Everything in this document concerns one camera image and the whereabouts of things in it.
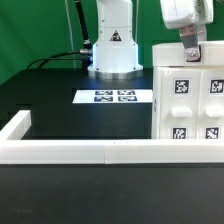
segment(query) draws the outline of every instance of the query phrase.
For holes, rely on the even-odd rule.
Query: white border rail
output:
[[[20,111],[0,132],[0,164],[224,163],[223,140],[18,140],[30,125]]]

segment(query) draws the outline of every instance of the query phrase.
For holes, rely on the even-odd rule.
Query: black table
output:
[[[0,87],[0,121],[20,109],[32,112],[26,139],[146,139],[151,103],[72,104],[80,89],[152,89],[152,69],[131,80],[99,80],[79,70],[26,70]]]
[[[32,111],[24,139],[150,138],[151,104],[72,105],[77,89],[151,89],[81,70],[22,71],[0,86],[1,126]],[[0,223],[222,224],[223,164],[1,165]]]

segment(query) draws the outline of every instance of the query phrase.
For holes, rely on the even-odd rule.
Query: stacked white blocks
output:
[[[200,46],[200,62],[181,43],[153,47],[152,138],[224,138],[224,42]]]

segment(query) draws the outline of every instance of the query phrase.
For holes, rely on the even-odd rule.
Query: green backdrop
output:
[[[74,1],[68,0],[74,48],[82,47]],[[82,0],[89,36],[97,39],[95,0]],[[224,5],[214,2],[215,20],[207,26],[208,40],[224,39]],[[138,44],[140,63],[152,67],[152,45],[179,42],[177,30],[164,26],[159,0],[140,0]],[[71,50],[64,0],[0,1],[0,84],[33,60]],[[72,67],[72,62],[51,62],[50,67]]]

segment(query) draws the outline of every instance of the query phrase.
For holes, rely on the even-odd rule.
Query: warning label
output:
[[[113,34],[113,36],[111,37],[110,41],[122,41],[121,37],[118,33],[118,31],[116,30]]]

